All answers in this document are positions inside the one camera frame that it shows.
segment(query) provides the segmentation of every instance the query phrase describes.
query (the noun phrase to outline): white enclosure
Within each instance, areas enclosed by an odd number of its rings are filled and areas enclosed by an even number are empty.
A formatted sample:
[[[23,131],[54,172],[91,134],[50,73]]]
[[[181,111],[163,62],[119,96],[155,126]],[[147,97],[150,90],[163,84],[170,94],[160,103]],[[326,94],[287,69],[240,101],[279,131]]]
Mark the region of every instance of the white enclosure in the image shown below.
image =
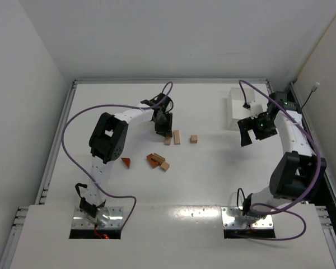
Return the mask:
[[[283,90],[309,59],[296,94],[321,83],[304,113],[336,182],[335,15],[336,0],[0,0],[0,257],[77,78],[264,77]]]

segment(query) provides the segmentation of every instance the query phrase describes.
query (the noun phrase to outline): triangular wooden block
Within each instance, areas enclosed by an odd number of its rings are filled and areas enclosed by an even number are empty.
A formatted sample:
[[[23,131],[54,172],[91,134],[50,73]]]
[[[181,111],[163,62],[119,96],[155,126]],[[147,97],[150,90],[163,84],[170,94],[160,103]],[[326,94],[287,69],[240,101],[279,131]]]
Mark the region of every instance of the triangular wooden block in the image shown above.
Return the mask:
[[[121,158],[121,160],[124,162],[124,164],[128,167],[130,167],[130,158]]]

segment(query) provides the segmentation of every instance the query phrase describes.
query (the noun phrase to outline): metal mounting plate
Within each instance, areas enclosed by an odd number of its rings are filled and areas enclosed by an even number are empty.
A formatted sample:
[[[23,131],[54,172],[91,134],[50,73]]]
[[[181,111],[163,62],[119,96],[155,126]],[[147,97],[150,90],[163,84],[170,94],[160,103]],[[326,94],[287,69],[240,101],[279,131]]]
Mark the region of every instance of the metal mounting plate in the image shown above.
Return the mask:
[[[123,208],[115,206],[106,207],[109,212],[110,220],[105,226],[98,226],[97,230],[116,230],[122,226],[123,219]],[[94,229],[95,223],[90,220],[87,215],[78,207],[74,209],[73,219],[72,219],[72,230],[88,230]]]
[[[255,221],[242,215],[242,211],[236,206],[221,207],[224,230],[271,230],[274,229],[273,218]]]

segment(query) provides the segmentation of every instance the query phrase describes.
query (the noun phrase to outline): small wooden cube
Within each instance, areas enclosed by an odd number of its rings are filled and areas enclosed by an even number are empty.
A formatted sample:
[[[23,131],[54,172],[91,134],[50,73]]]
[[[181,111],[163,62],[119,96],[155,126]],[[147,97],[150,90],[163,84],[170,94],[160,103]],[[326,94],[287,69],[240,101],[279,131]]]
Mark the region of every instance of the small wooden cube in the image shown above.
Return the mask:
[[[190,136],[190,143],[191,144],[196,144],[196,143],[198,143],[198,136],[197,135],[192,135],[192,136]]]
[[[180,145],[180,136],[179,136],[179,131],[178,130],[175,130],[173,132],[174,134],[174,144],[175,145]]]
[[[166,172],[169,169],[169,163],[167,162],[162,163],[161,168],[164,172]]]
[[[159,164],[162,164],[165,162],[166,158],[162,157],[161,155],[158,155],[156,153],[153,153],[152,160],[157,161]]]
[[[169,146],[171,141],[172,138],[170,136],[166,136],[166,138],[164,139],[164,145]]]

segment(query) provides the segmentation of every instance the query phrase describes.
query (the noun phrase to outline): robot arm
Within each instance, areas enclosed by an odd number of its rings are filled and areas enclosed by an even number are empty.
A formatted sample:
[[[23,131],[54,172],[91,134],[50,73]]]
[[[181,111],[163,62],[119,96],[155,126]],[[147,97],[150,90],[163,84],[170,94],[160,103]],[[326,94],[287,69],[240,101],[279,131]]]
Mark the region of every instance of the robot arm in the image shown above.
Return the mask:
[[[163,98],[165,98],[163,103],[154,109],[149,109]],[[151,100],[142,101],[137,107],[141,109],[129,109],[112,115],[103,113],[100,116],[88,143],[92,155],[91,175],[97,184],[105,184],[109,180],[113,161],[122,154],[127,133],[133,127],[153,121],[158,135],[172,137],[170,111],[173,102],[168,96],[160,93]],[[81,195],[79,187],[84,187],[87,191]],[[106,197],[92,181],[89,181],[88,185],[76,185],[76,190],[81,198],[80,209],[95,219],[99,209],[104,207]]]
[[[292,116],[298,124],[301,124],[302,115],[298,112],[295,103],[286,100],[286,94],[276,92],[270,95],[272,99],[278,101],[288,114]],[[284,203],[289,203],[299,197],[309,186],[315,170],[317,159],[311,149],[306,137],[294,125],[286,115],[278,110],[272,103],[268,103],[266,112],[262,112],[257,116],[242,119],[238,121],[241,133],[241,145],[246,146],[251,143],[248,130],[252,129],[255,137],[262,140],[277,134],[279,132],[283,157],[275,168],[270,178],[270,184],[262,191],[252,193],[243,202],[243,215],[252,218],[262,218],[264,216],[257,215],[250,210],[250,206],[255,203],[263,203],[273,207],[278,207]],[[314,189],[305,197],[311,200],[316,195],[320,179],[326,169],[326,161],[322,159],[319,179]],[[266,211],[267,208],[257,206],[257,211]]]

